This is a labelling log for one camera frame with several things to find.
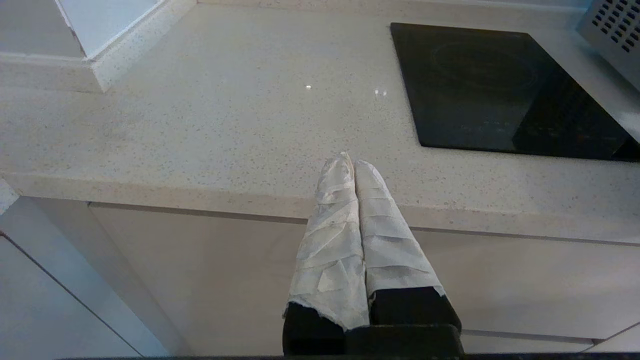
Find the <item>speckled countertop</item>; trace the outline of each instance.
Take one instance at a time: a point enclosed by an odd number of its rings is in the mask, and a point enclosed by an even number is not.
[[[107,94],[0,88],[0,175],[21,195],[305,218],[347,150],[414,227],[640,242],[638,164],[421,147],[392,20],[469,26],[199,4]],[[526,31],[640,135],[640,95],[575,33]]]

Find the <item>white wrapping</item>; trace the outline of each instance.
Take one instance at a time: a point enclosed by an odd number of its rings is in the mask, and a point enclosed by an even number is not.
[[[345,331],[369,324],[358,199],[351,159],[329,159],[300,243],[289,302],[315,309]]]
[[[444,289],[400,214],[385,181],[370,163],[354,164],[360,231],[367,265],[367,294],[382,289],[433,286]]]

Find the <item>black object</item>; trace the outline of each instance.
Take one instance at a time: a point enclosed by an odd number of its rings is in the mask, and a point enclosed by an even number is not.
[[[526,33],[391,24],[426,147],[640,161],[640,145]]]
[[[449,299],[433,287],[378,290],[371,325],[346,333],[316,310],[289,303],[282,331],[286,356],[395,355],[455,357],[461,324]]]
[[[425,360],[424,356],[361,356],[361,355],[325,355],[325,356],[166,356],[166,357],[75,357],[76,360]],[[530,354],[470,354],[461,357],[430,357],[429,360],[640,360],[637,352],[585,352],[571,354],[530,353]]]

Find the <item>metal vent grille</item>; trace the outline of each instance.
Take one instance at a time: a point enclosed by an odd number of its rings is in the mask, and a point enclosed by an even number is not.
[[[640,47],[640,0],[595,1],[593,6],[591,23],[611,41],[627,53]]]

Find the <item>wall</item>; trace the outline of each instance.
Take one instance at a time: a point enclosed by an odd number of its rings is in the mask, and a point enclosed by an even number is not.
[[[157,0],[60,0],[89,58],[149,11]]]
[[[0,52],[84,56],[54,0],[0,0]]]

